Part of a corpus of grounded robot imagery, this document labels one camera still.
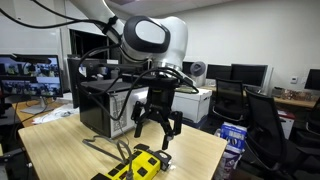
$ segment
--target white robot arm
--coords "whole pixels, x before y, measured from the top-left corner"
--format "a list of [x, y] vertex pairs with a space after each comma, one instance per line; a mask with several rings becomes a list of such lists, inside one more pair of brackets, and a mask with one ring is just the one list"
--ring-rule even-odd
[[[89, 19], [109, 22], [115, 14], [108, 8], [105, 0], [71, 0]], [[105, 27], [99, 27], [105, 33]], [[123, 24], [119, 19], [111, 26], [114, 31], [108, 35], [128, 59], [144, 61], [151, 59], [154, 67], [170, 67], [182, 70], [185, 57], [188, 30], [179, 18], [153, 19], [134, 16]]]

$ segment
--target wooden table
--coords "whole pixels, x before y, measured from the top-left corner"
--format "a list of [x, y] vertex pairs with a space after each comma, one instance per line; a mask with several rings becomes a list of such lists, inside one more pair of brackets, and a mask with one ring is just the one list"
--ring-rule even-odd
[[[41, 117], [41, 116], [44, 116], [44, 115], [48, 114], [48, 112], [43, 112], [43, 113], [37, 114], [33, 118], [30, 118], [30, 117], [33, 116], [33, 114], [28, 114], [28, 113], [21, 112], [21, 110], [23, 110], [23, 109], [25, 109], [25, 108], [27, 108], [29, 106], [36, 105], [38, 103], [39, 103], [39, 101], [33, 100], [33, 101], [28, 101], [27, 103], [26, 102], [19, 102], [18, 105], [17, 104], [12, 104], [13, 109], [16, 110], [18, 118], [20, 119], [20, 121], [22, 121], [23, 127], [33, 126], [32, 121], [33, 121], [34, 118]], [[48, 104], [48, 106], [52, 107], [52, 108], [58, 108], [58, 107], [60, 107], [62, 105], [63, 104], [56, 103], [56, 102]]]
[[[212, 90], [213, 92], [216, 92], [217, 88], [215, 86], [202, 86], [201, 89], [208, 89]], [[279, 104], [287, 104], [291, 106], [298, 106], [303, 108], [313, 108], [313, 106], [316, 104], [315, 101], [299, 101], [299, 100], [289, 100], [289, 99], [282, 99], [282, 98], [274, 98], [275, 103]]]
[[[72, 115], [19, 130], [39, 179], [88, 180], [97, 173], [108, 173], [119, 164], [82, 143], [95, 133], [79, 119], [79, 115]], [[140, 138], [134, 138], [133, 134], [134, 131], [127, 133], [131, 148], [143, 143], [151, 150], [161, 149], [164, 133], [160, 124], [150, 121], [143, 127]], [[224, 139], [183, 125], [182, 133], [170, 141], [166, 150], [172, 156], [171, 169], [160, 171], [154, 179], [211, 179], [226, 144]], [[106, 140], [98, 139], [95, 145], [119, 155]]]

